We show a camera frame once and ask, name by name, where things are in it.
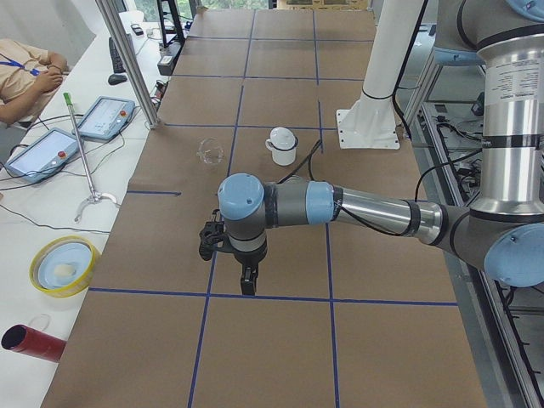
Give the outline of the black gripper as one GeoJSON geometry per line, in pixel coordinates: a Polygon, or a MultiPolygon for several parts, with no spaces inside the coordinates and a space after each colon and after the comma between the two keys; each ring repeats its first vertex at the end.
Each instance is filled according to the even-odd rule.
{"type": "Polygon", "coordinates": [[[241,264],[241,292],[246,296],[254,296],[257,290],[258,265],[266,257],[266,250],[238,252],[235,259],[241,264]]]}

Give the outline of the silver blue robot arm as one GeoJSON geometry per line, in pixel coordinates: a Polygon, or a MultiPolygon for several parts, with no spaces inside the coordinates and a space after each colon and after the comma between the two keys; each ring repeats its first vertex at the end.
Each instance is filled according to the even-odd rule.
{"type": "Polygon", "coordinates": [[[241,289],[253,294],[268,229],[339,221],[415,237],[509,286],[542,283],[543,4],[443,1],[436,45],[474,51],[486,66],[480,192],[470,206],[388,199],[298,177],[264,184],[238,173],[218,188],[223,217],[201,231],[201,257],[233,254],[241,289]]]}

